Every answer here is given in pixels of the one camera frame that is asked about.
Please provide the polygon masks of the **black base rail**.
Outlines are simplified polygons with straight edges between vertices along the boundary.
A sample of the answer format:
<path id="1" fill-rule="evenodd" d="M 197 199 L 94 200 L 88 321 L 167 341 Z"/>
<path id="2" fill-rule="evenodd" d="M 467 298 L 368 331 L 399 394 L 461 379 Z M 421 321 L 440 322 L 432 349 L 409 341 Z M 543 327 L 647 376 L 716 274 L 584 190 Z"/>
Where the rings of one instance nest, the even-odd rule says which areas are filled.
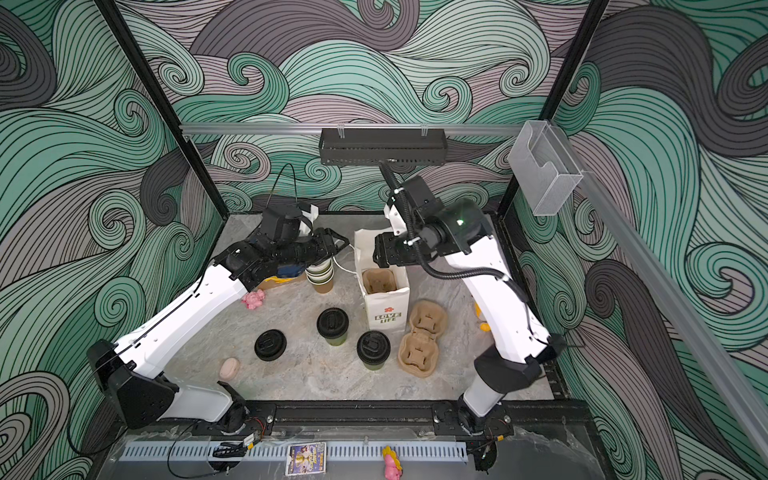
<path id="1" fill-rule="evenodd" d="M 495 438 L 517 429 L 548 438 L 567 432 L 594 436 L 589 407 L 577 400 L 502 400 L 481 420 L 449 400 L 249 400 L 235 406 L 240 432 L 275 436 L 290 429 L 404 427 L 438 437 Z"/>

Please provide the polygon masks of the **clear acrylic wall holder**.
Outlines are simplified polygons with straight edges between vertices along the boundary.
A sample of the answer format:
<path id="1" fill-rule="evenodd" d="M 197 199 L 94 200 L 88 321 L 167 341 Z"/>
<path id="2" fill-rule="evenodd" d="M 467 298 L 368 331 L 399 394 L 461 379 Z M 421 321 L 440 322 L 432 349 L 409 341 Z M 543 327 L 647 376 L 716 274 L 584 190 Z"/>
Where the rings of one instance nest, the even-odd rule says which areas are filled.
<path id="1" fill-rule="evenodd" d="M 583 178 L 564 130 L 546 120 L 527 121 L 508 163 L 534 216 L 555 216 Z"/>

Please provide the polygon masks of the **single brown pulp cup carrier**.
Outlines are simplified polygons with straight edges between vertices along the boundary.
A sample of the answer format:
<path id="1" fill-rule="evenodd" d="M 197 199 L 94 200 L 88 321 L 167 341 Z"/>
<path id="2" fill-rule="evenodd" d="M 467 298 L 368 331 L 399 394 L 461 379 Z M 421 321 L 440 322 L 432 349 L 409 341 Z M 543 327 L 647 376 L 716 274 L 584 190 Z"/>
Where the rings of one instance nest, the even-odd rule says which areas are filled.
<path id="1" fill-rule="evenodd" d="M 362 273 L 363 288 L 368 295 L 389 293 L 398 289 L 397 280 L 391 269 L 368 269 Z"/>

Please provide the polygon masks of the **pink oval soap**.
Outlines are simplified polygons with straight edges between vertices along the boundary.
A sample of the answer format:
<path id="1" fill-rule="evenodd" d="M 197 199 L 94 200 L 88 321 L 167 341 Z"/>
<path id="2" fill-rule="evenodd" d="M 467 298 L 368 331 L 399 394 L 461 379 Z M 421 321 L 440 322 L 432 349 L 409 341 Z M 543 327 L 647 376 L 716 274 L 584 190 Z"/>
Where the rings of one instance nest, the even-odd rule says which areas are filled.
<path id="1" fill-rule="evenodd" d="M 219 378 L 225 382 L 232 381 L 238 375 L 240 369 L 241 362 L 237 358 L 227 358 L 220 367 Z"/>

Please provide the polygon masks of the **yellow plush doll red dress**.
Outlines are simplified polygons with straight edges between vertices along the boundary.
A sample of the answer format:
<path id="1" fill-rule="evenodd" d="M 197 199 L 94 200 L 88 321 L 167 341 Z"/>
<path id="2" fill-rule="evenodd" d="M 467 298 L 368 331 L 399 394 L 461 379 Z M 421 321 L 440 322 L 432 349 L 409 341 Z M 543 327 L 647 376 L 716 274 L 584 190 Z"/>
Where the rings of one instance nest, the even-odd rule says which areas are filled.
<path id="1" fill-rule="evenodd" d="M 483 312 L 477 303 L 474 304 L 474 312 L 477 317 L 478 327 L 480 328 L 480 330 L 483 332 L 490 332 L 491 331 L 490 324 L 485 320 Z"/>

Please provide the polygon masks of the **white green paper takeout bag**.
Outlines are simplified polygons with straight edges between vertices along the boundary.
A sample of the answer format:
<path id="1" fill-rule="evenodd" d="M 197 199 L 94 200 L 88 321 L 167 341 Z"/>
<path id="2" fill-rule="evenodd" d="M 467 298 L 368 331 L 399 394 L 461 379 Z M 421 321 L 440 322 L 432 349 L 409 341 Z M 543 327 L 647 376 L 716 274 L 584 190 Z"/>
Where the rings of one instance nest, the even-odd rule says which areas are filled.
<path id="1" fill-rule="evenodd" d="M 360 229 L 354 233 L 354 264 L 369 330 L 403 330 L 406 325 L 410 286 L 405 267 L 380 267 L 373 259 L 375 240 L 392 228 Z"/>

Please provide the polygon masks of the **pink plush toy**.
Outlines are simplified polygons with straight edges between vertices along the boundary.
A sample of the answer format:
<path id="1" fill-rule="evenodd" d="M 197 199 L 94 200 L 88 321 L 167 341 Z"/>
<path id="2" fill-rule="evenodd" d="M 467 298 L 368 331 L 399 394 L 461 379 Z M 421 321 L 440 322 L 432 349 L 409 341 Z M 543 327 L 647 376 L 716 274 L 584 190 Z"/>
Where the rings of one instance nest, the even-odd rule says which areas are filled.
<path id="1" fill-rule="evenodd" d="M 265 297 L 265 292 L 261 289 L 257 289 L 256 291 L 247 293 L 242 298 L 242 303 L 247 309 L 256 310 L 263 305 Z"/>

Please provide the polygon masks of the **yellow napkin stack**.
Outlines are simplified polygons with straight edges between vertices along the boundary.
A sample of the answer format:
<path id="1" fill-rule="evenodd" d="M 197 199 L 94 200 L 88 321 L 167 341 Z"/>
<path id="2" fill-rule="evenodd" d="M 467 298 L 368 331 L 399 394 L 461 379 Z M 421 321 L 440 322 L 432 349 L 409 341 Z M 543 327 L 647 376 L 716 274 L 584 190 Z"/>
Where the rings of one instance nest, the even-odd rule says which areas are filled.
<path id="1" fill-rule="evenodd" d="M 270 277 L 270 278 L 266 279 L 264 281 L 264 284 L 265 284 L 266 288 L 276 288 L 277 286 L 281 286 L 281 285 L 284 285 L 284 284 L 288 284 L 290 282 L 304 280 L 304 279 L 305 279 L 305 275 L 304 274 L 300 274 L 300 275 L 295 276 L 295 277 L 278 277 L 278 276 L 273 276 L 273 277 Z"/>

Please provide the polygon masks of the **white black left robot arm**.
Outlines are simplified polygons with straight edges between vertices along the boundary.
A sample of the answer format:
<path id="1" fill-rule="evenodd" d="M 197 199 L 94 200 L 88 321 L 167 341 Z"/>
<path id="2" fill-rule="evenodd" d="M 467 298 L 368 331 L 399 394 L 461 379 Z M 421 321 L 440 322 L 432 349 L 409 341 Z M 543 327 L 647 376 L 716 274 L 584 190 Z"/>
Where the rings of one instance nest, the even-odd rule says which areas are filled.
<path id="1" fill-rule="evenodd" d="M 280 273 L 304 272 L 331 259 L 349 240 L 316 228 L 314 205 L 266 209 L 243 240 L 216 255 L 200 278 L 158 314 L 115 342 L 99 340 L 87 350 L 97 386 L 130 430 L 162 419 L 214 425 L 226 435 L 249 418 L 245 400 L 226 382 L 211 389 L 166 375 L 175 354 L 229 305 Z"/>

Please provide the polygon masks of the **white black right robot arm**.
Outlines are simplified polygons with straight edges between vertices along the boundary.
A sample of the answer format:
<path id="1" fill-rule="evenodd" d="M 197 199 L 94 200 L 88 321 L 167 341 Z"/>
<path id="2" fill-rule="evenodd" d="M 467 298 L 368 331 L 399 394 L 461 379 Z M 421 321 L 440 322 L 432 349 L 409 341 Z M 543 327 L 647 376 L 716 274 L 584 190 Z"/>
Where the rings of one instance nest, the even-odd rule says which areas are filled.
<path id="1" fill-rule="evenodd" d="M 433 278 L 463 281 L 490 326 L 494 344 L 475 359 L 476 377 L 458 400 L 464 428 L 477 431 L 507 394 L 538 379 L 566 341 L 532 311 L 474 201 L 445 205 L 421 177 L 400 182 L 388 168 L 381 172 L 390 189 L 384 212 L 391 229 L 376 236 L 373 261 L 381 268 L 418 265 Z"/>

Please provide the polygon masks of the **aluminium wall rail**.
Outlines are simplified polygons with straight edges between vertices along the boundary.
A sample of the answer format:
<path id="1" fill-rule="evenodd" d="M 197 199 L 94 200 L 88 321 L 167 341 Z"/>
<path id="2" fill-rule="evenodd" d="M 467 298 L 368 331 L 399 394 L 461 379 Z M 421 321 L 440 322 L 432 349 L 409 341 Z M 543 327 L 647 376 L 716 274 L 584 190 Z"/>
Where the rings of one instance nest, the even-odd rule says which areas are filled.
<path id="1" fill-rule="evenodd" d="M 415 130 L 426 134 L 431 130 L 443 130 L 447 136 L 506 137 L 518 135 L 521 125 L 496 124 L 381 124 L 381 123 L 246 123 L 246 122 L 195 122 L 182 123 L 184 135 L 320 135 L 323 130 L 336 130 L 344 136 L 347 130 Z"/>

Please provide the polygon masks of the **black coffee cup lid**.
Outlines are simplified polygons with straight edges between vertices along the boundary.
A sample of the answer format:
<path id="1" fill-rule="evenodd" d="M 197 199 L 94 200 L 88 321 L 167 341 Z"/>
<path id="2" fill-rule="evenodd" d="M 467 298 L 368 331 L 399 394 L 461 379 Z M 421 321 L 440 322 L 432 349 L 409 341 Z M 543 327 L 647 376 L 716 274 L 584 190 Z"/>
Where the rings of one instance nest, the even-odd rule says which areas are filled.
<path id="1" fill-rule="evenodd" d="M 391 353 L 391 343 L 383 332 L 370 330 L 360 336 L 356 351 L 362 362 L 386 362 Z"/>
<path id="2" fill-rule="evenodd" d="M 278 329 L 270 329 L 261 333 L 254 342 L 256 356 L 265 362 L 277 360 L 287 348 L 287 338 Z"/>
<path id="3" fill-rule="evenodd" d="M 325 309 L 317 318 L 318 333 L 326 340 L 335 340 L 345 336 L 349 328 L 347 313 L 337 307 Z"/>

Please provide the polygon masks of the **green white paper cup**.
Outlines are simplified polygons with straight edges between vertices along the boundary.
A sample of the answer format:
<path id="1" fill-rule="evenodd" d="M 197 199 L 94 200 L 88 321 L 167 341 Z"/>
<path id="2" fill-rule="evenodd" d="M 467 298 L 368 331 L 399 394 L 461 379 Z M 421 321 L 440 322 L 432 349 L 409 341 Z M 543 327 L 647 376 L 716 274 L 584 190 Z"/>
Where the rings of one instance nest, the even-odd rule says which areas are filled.
<path id="1" fill-rule="evenodd" d="M 339 335 L 335 338 L 326 338 L 326 342 L 331 346 L 341 346 L 347 340 L 347 333 Z"/>

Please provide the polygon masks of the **navy blue napkin stack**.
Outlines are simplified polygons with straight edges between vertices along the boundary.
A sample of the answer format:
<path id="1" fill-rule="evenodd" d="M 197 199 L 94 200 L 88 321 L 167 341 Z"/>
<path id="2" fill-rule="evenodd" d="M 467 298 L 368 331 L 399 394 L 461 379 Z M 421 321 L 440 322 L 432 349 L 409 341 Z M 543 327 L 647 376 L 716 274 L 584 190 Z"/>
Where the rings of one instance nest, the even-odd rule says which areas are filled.
<path id="1" fill-rule="evenodd" d="M 277 276 L 279 278 L 296 278 L 301 276 L 307 268 L 306 263 L 294 263 L 281 265 L 278 268 Z"/>

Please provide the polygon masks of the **black wall shelf tray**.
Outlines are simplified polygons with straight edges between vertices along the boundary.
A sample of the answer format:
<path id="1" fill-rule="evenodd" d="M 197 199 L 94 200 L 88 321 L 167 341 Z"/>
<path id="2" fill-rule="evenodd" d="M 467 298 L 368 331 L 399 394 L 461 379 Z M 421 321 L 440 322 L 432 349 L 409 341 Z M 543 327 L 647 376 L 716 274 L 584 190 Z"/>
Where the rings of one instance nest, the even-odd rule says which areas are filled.
<path id="1" fill-rule="evenodd" d="M 377 166 L 382 162 L 442 165 L 448 155 L 443 130 L 422 134 L 415 130 L 323 130 L 319 138 L 321 162 L 330 166 Z"/>

